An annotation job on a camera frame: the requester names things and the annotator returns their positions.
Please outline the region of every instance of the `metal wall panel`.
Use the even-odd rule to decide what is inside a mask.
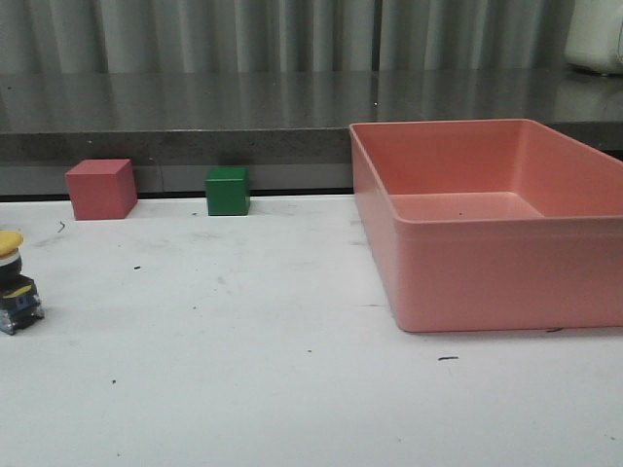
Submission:
[[[0,0],[0,73],[561,67],[572,0]]]

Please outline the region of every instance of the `green cube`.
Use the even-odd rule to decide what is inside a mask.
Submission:
[[[249,212],[249,176],[246,167],[216,167],[205,179],[210,216],[246,216]]]

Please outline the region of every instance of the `yellow button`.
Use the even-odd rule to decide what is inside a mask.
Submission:
[[[0,231],[0,256],[8,255],[17,250],[23,242],[19,232]]]

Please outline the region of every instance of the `pink plastic bin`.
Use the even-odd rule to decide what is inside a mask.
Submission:
[[[623,326],[623,163],[528,120],[356,124],[354,190],[410,332]]]

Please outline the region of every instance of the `white appliance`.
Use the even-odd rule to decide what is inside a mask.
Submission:
[[[565,59],[597,73],[623,73],[623,0],[575,0]]]

